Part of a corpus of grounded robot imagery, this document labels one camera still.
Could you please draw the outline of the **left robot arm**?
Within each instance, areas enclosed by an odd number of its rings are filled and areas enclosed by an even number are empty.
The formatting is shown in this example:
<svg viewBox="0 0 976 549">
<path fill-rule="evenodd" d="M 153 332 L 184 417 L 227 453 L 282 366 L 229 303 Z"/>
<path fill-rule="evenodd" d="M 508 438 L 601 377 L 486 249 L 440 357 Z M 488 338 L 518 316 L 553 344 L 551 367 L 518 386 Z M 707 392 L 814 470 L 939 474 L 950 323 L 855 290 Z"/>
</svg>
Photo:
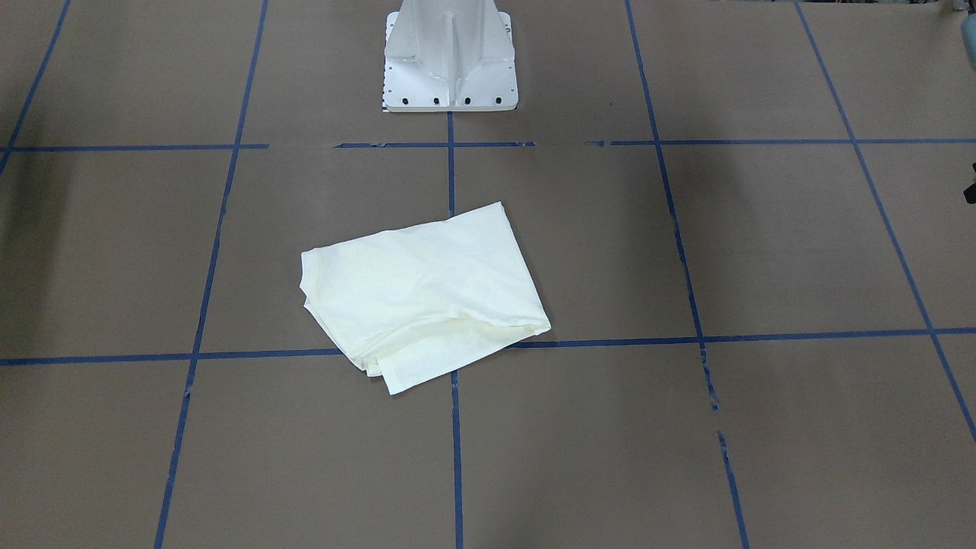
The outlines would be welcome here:
<svg viewBox="0 0 976 549">
<path fill-rule="evenodd" d="M 976 14 L 973 9 L 966 14 L 961 24 L 961 36 L 963 49 L 972 69 L 976 67 Z"/>
</svg>

